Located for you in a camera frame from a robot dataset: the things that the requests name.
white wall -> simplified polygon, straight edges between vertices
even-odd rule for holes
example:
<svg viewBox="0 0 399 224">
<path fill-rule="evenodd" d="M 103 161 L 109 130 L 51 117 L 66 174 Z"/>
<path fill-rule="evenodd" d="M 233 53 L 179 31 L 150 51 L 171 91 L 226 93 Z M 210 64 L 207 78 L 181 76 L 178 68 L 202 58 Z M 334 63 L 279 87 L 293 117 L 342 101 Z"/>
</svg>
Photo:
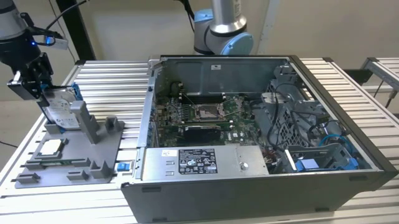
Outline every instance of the white wall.
<svg viewBox="0 0 399 224">
<path fill-rule="evenodd" d="M 19 8 L 19 12 L 29 12 L 31 18 L 38 27 L 45 28 L 51 21 L 55 19 L 49 0 L 14 0 Z M 57 1 L 53 0 L 57 13 L 59 14 Z M 63 29 L 70 38 L 69 30 L 65 24 L 63 19 L 61 19 Z M 62 34 L 58 23 L 54 25 L 53 30 L 58 31 Z M 77 59 L 79 59 L 75 46 L 73 41 L 70 42 L 70 47 L 73 53 L 75 54 Z M 55 84 L 62 84 L 71 69 L 75 64 L 73 56 L 67 50 L 58 50 L 49 47 L 41 47 L 42 52 L 49 53 L 50 62 L 55 71 L 53 76 Z M 0 101 L 6 100 L 22 100 L 16 93 L 7 87 L 7 82 L 14 78 L 11 68 L 0 63 Z"/>
<path fill-rule="evenodd" d="M 266 52 L 331 57 L 359 68 L 399 56 L 399 0 L 281 0 Z"/>
<path fill-rule="evenodd" d="M 193 10 L 211 7 L 191 0 Z M 242 0 L 258 47 L 269 0 Z M 93 0 L 82 13 L 98 59 L 146 60 L 151 55 L 193 54 L 194 34 L 183 5 L 174 0 Z"/>
</svg>

black metal frame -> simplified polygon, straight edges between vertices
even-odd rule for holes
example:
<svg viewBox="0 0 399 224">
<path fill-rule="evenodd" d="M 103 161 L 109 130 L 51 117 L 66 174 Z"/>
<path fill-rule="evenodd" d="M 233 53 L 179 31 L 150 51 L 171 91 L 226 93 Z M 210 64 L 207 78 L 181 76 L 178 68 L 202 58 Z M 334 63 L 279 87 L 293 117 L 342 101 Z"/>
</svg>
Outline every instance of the black metal frame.
<svg viewBox="0 0 399 224">
<path fill-rule="evenodd" d="M 373 76 L 373 72 L 369 69 L 345 69 L 343 71 L 359 85 L 363 85 Z"/>
<path fill-rule="evenodd" d="M 77 0 L 57 0 L 61 12 L 77 4 Z M 86 30 L 81 9 L 77 7 L 65 16 L 65 22 L 81 60 L 97 60 L 94 47 Z"/>
</svg>

sticker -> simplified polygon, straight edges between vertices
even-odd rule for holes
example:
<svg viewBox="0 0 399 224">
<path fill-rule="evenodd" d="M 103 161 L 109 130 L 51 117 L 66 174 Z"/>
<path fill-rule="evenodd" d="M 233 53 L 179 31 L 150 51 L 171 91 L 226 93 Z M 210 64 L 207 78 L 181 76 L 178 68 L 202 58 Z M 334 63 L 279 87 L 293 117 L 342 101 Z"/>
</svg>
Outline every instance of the sticker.
<svg viewBox="0 0 399 224">
<path fill-rule="evenodd" d="M 177 150 L 163 149 L 162 150 L 162 156 L 178 156 Z"/>
<path fill-rule="evenodd" d="M 79 128 L 79 122 L 71 111 L 69 101 L 65 99 L 53 99 L 49 103 L 47 111 L 55 123 L 63 128 Z"/>
<path fill-rule="evenodd" d="M 179 150 L 181 174 L 217 174 L 218 163 L 215 149 L 181 149 Z"/>
<path fill-rule="evenodd" d="M 221 70 L 221 69 L 222 69 L 222 64 L 211 65 L 211 70 Z"/>
</svg>

cable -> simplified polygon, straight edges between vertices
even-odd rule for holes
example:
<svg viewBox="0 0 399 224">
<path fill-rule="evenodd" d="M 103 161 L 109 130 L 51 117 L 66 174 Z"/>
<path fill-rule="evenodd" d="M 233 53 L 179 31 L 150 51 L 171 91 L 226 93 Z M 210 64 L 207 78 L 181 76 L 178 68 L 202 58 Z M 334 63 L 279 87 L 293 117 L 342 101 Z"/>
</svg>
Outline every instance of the cable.
<svg viewBox="0 0 399 224">
<path fill-rule="evenodd" d="M 350 148 L 351 148 L 351 152 L 350 152 L 350 154 L 353 154 L 353 153 L 354 153 L 354 147 L 353 147 L 351 142 L 350 142 L 343 136 L 341 136 L 341 135 L 338 135 L 338 134 L 329 134 L 329 135 L 322 139 L 322 141 L 321 141 L 321 143 L 319 143 L 319 146 L 322 146 L 323 143 L 326 142 L 326 140 L 327 140 L 329 138 L 331 138 L 331 137 L 337 137 L 337 138 L 341 138 L 342 140 L 345 140 L 345 142 L 349 144 L 349 146 L 350 146 Z"/>
<path fill-rule="evenodd" d="M 57 16 L 57 19 L 50 23 L 50 25 L 46 27 L 46 30 L 50 30 L 50 28 L 53 27 L 53 25 L 58 22 L 58 20 L 65 16 L 65 14 L 67 12 L 70 12 L 73 9 L 75 9 L 78 6 L 83 5 L 85 3 L 87 3 L 90 0 L 83 0 L 82 2 L 77 3 L 74 6 L 71 6 L 70 8 L 67 8 L 61 15 Z"/>
<path fill-rule="evenodd" d="M 297 119 L 294 117 L 294 111 L 290 112 L 291 114 L 291 118 L 293 118 L 293 121 L 294 121 L 294 127 L 297 129 L 297 132 L 298 132 L 298 136 L 306 141 L 306 143 L 314 147 L 311 141 L 309 139 L 306 139 L 306 137 L 301 134 L 301 130 L 299 130 L 299 126 L 298 126 L 298 122 L 297 122 Z"/>
<path fill-rule="evenodd" d="M 182 2 L 182 4 L 183 4 L 185 10 L 186 10 L 189 16 L 194 19 L 194 11 L 193 11 L 193 8 L 191 8 L 190 1 L 189 0 L 179 0 L 179 2 Z"/>
<path fill-rule="evenodd" d="M 2 143 L 2 144 L 4 144 L 4 145 L 7 145 L 7 146 L 11 146 L 11 147 L 15 147 L 15 148 L 18 148 L 18 146 L 16 146 L 16 145 L 12 145 L 12 144 L 10 144 L 10 143 L 7 143 L 7 142 L 4 142 L 4 141 L 0 141 L 0 143 Z"/>
<path fill-rule="evenodd" d="M 275 148 L 278 149 L 279 151 L 283 151 L 283 149 L 275 144 L 273 143 L 271 139 L 270 139 L 270 135 L 271 135 L 271 132 L 275 128 L 275 123 L 277 123 L 277 118 L 278 118 L 278 113 L 279 113 L 279 99 L 277 97 L 277 89 L 282 86 L 282 85 L 291 85 L 291 86 L 295 86 L 298 88 L 297 85 L 291 84 L 291 83 L 282 83 L 279 84 L 277 87 L 275 87 L 275 90 L 273 90 L 273 93 L 275 93 L 275 114 L 274 114 L 274 120 L 273 120 L 273 126 L 270 127 L 269 131 L 267 131 L 267 135 L 266 135 L 266 138 L 267 138 L 267 141 L 269 141 L 269 144 Z"/>
<path fill-rule="evenodd" d="M 58 17 L 57 10 L 55 10 L 55 7 L 54 7 L 54 5 L 53 5 L 51 0 L 49 0 L 49 2 L 50 2 L 51 9 L 53 9 L 53 13 L 55 14 L 55 17 Z M 65 32 L 65 29 L 63 29 L 63 27 L 62 27 L 62 24 L 61 24 L 61 21 L 59 21 L 59 20 L 58 20 L 58 25 L 61 26 L 61 29 L 62 29 L 62 32 L 63 32 L 65 37 L 67 37 L 66 32 Z M 75 56 L 74 56 L 74 54 L 73 54 L 70 45 L 69 45 L 69 51 L 70 51 L 70 53 L 71 53 L 71 56 L 73 56 L 73 59 L 74 59 L 74 63 L 75 63 L 75 62 L 77 62 L 77 58 L 75 58 Z"/>
<path fill-rule="evenodd" d="M 193 26 L 193 21 L 191 21 L 191 17 L 190 17 L 189 12 L 187 12 L 187 16 L 189 16 L 189 21 L 190 21 L 190 26 L 191 26 L 193 32 L 195 33 L 195 31 L 194 31 L 194 26 Z"/>
<path fill-rule="evenodd" d="M 375 91 L 374 96 L 373 96 L 374 98 L 375 98 L 377 94 L 379 93 L 381 86 L 382 86 L 383 83 L 385 83 L 385 80 L 382 80 L 381 85 L 379 85 L 379 87 L 377 88 L 377 91 Z"/>
<path fill-rule="evenodd" d="M 306 117 L 302 116 L 301 114 L 310 114 L 310 115 L 318 116 L 317 113 L 302 112 L 302 111 L 293 111 L 293 113 L 297 113 L 297 115 L 302 118 L 303 121 L 306 121 L 306 123 L 311 126 L 311 128 L 313 128 L 313 126 L 315 126 L 315 125 L 310 122 L 309 118 L 306 118 Z"/>
<path fill-rule="evenodd" d="M 329 121 L 326 122 L 326 124 L 325 124 L 322 127 L 319 127 L 319 129 L 326 128 L 331 122 L 337 122 L 338 126 L 342 128 L 342 122 L 341 122 L 339 120 L 329 120 Z M 310 133 L 313 132 L 313 130 L 314 130 L 317 127 L 318 127 L 318 125 L 313 125 L 313 126 L 310 127 L 310 130 L 307 130 L 307 134 L 310 134 Z"/>
<path fill-rule="evenodd" d="M 275 128 L 275 123 L 277 123 L 277 117 L 278 117 L 278 113 L 279 113 L 279 99 L 277 97 L 277 92 L 274 91 L 275 93 L 275 114 L 274 114 L 274 120 L 273 120 L 273 126 L 270 127 L 269 131 L 267 131 L 267 135 L 266 135 L 266 138 L 267 138 L 267 141 L 269 141 L 269 144 L 279 151 L 283 152 L 283 149 L 275 144 L 273 143 L 273 141 L 270 140 L 270 135 L 273 133 L 273 130 Z"/>
<path fill-rule="evenodd" d="M 393 98 L 389 99 L 387 104 L 386 104 L 386 108 L 390 106 L 391 101 L 393 101 Z"/>
</svg>

blue button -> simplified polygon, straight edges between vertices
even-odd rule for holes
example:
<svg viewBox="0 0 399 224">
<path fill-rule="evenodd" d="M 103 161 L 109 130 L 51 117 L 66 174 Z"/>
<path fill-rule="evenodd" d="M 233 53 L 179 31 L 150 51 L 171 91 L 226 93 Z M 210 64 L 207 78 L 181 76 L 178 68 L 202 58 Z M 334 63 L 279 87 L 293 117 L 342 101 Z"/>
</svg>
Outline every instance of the blue button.
<svg viewBox="0 0 399 224">
<path fill-rule="evenodd" d="M 131 165 L 129 163 L 122 162 L 118 164 L 118 168 L 117 168 L 118 172 L 130 171 L 130 169 L 131 169 Z"/>
</svg>

